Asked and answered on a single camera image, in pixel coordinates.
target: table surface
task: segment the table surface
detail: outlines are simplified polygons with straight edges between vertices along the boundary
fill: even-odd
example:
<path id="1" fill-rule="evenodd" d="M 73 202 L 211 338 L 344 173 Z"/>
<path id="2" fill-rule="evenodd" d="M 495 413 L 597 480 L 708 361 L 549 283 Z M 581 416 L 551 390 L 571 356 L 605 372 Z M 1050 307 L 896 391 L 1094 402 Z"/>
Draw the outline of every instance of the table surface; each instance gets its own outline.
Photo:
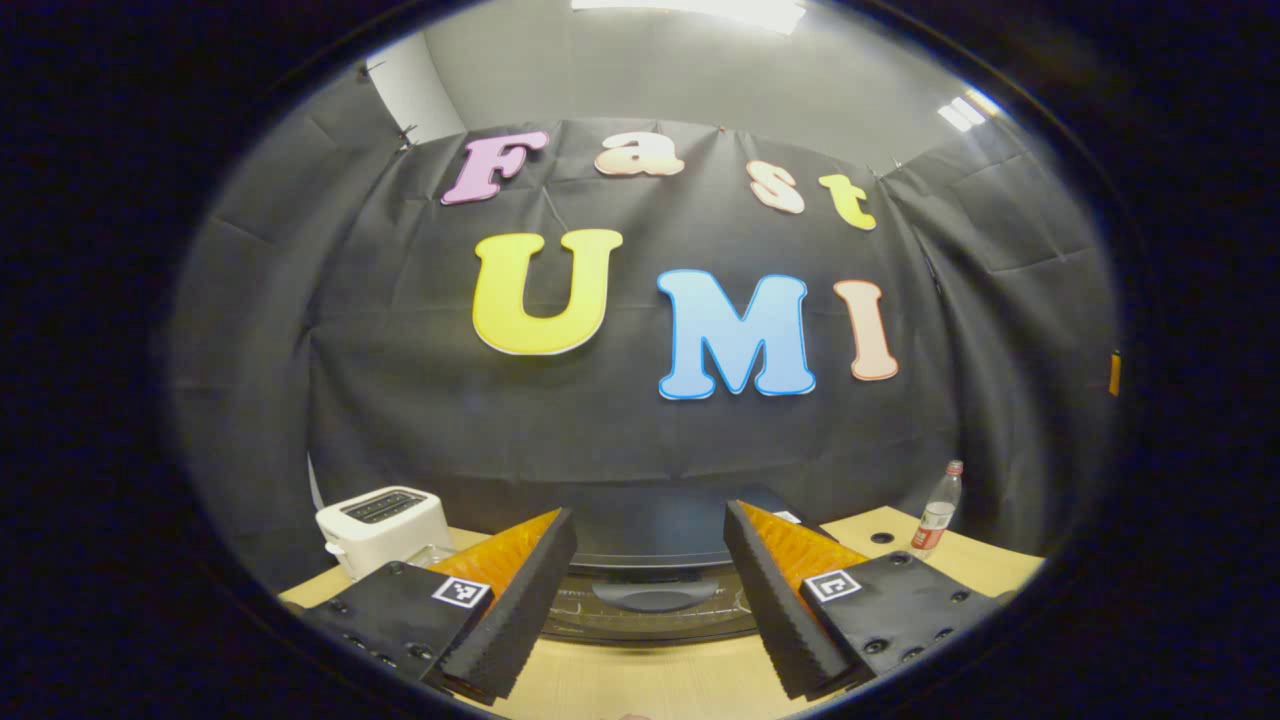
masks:
<path id="1" fill-rule="evenodd" d="M 916 523 L 918 518 L 878 507 L 822 528 L 874 559 L 906 547 Z M 456 550 L 489 537 L 458 528 L 449 532 Z M 870 538 L 877 533 L 890 533 L 893 541 L 874 543 Z M 1021 587 L 1042 560 L 948 532 L 925 562 L 995 597 Z M 349 585 L 342 568 L 333 568 L 279 597 L 314 607 Z M 818 702 L 823 701 L 787 700 L 759 635 L 655 648 L 539 638 L 511 697 L 485 710 L 513 720 L 618 720 L 625 715 L 632 715 L 630 720 L 774 720 Z"/>

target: letter m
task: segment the letter m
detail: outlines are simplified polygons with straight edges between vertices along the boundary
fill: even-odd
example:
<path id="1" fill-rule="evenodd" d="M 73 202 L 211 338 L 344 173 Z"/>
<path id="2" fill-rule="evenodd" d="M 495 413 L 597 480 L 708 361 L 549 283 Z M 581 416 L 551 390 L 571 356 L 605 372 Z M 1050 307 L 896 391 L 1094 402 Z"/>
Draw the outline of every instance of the letter m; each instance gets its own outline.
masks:
<path id="1" fill-rule="evenodd" d="M 703 366 L 704 345 L 733 395 L 746 387 L 762 348 L 764 369 L 755 377 L 762 395 L 804 395 L 817 384 L 804 359 L 804 282 L 765 275 L 741 318 L 710 273 L 668 270 L 658 275 L 658 288 L 671 297 L 673 325 L 671 374 L 658 383 L 663 397 L 698 400 L 716 392 L 716 379 Z"/>

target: plastic bottle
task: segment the plastic bottle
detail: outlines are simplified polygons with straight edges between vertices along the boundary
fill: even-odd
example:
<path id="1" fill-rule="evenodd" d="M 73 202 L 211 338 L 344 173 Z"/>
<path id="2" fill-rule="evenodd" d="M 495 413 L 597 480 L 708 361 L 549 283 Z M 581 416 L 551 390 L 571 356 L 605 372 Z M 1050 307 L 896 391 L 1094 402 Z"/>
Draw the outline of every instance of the plastic bottle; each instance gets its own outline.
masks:
<path id="1" fill-rule="evenodd" d="M 928 557 L 933 548 L 938 546 L 942 533 L 951 524 L 951 518 L 960 505 L 960 473 L 964 471 L 964 462 L 952 460 L 947 462 L 947 474 L 938 480 L 938 487 L 933 488 L 929 501 L 924 503 L 924 515 L 920 516 L 920 527 L 911 537 L 909 552 L 920 560 Z"/>

